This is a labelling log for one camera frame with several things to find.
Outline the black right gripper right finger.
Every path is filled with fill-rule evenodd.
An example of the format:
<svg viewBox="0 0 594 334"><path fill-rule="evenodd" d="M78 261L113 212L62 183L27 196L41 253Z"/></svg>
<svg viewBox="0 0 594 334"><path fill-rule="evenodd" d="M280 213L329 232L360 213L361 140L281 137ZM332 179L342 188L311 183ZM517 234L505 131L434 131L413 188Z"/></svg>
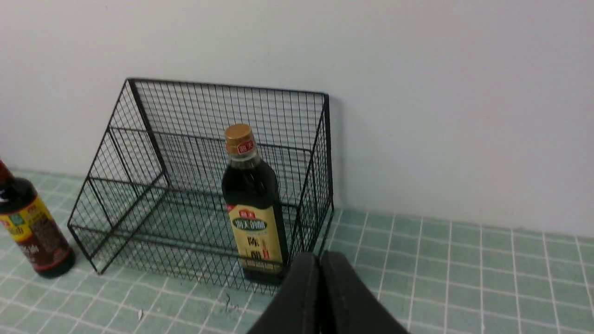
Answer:
<svg viewBox="0 0 594 334"><path fill-rule="evenodd" d="M341 252L320 258L320 331L322 334L407 334L363 283Z"/></svg>

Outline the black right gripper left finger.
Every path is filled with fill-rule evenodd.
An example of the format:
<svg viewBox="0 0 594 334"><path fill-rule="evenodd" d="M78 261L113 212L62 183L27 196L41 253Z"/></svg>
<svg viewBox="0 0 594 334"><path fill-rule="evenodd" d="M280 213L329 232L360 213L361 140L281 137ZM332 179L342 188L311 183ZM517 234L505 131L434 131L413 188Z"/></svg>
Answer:
<svg viewBox="0 0 594 334"><path fill-rule="evenodd" d="M248 333L318 334L319 283L320 268L316 256L311 252L295 256L280 290Z"/></svg>

